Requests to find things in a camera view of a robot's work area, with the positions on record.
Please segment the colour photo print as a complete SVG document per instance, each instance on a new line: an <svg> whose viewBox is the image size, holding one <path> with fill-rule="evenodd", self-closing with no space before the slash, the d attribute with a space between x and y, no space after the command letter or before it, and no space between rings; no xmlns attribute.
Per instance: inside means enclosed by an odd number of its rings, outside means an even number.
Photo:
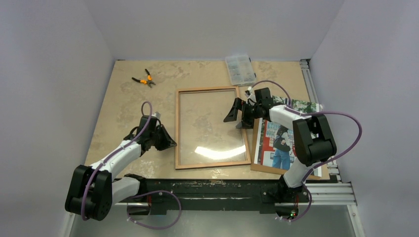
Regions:
<svg viewBox="0 0 419 237"><path fill-rule="evenodd" d="M288 99L286 97L273 96L273 100L275 103L281 103L281 104L288 103ZM313 102L293 100L293 108L302 113L312 113L312 112L321 111L322 105L313 103ZM280 125L280 128L276 132L276 138L274 140L274 147L276 148L276 151L275 151L275 156L274 156L275 159L273 161L273 166L277 168L280 167L280 162L279 162L280 158L283 160L284 164L289 165L289 161L290 161L289 151L291 150L291 140L288 136L288 131L291 131L293 133L291 129L288 129L285 131L285 127L282 126L281 124L279 125ZM310 175L321 178L323 175L322 168L316 168L314 171L312 171Z"/></svg>

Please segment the brown cardboard backing board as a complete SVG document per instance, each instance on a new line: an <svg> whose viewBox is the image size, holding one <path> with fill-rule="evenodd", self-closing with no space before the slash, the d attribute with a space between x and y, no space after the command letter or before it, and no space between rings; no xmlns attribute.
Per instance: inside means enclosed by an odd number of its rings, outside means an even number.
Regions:
<svg viewBox="0 0 419 237"><path fill-rule="evenodd" d="M292 167L294 161L296 160L296 155L293 142L293 133L291 131L288 131L288 136L291 140L289 165L284 164L283 160L280 158L280 167L277 168L273 166L276 151L276 148L274 147L274 140L276 138L276 132L279 128L279 124L268 122L261 118L255 121L250 165L250 169L252 171L282 175L290 167Z"/></svg>

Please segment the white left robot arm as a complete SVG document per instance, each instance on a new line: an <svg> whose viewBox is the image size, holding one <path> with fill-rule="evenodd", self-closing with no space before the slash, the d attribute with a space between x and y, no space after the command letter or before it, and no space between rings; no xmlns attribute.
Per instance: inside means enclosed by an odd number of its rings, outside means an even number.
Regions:
<svg viewBox="0 0 419 237"><path fill-rule="evenodd" d="M148 190L144 177L128 174L119 178L118 175L152 147L164 151L176 145L157 116L142 116L139 125L106 157L75 168L65 210L85 220L101 221L120 201L130 198L135 202L145 200Z"/></svg>

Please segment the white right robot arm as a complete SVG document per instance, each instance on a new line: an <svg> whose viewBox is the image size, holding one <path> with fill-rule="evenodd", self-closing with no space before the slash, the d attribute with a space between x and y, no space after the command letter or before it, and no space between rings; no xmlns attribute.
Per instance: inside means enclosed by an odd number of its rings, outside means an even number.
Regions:
<svg viewBox="0 0 419 237"><path fill-rule="evenodd" d="M264 119L293 132L296 159L281 177L283 184L277 188L279 198L289 201L296 196L297 188L303 185L314 165L336 154L337 148L327 118L317 113L303 115L289 105L276 103L267 87L256 90L249 87L245 94L245 100L239 97L234 99L223 121L236 121L240 115L237 128L251 129L256 119Z"/></svg>

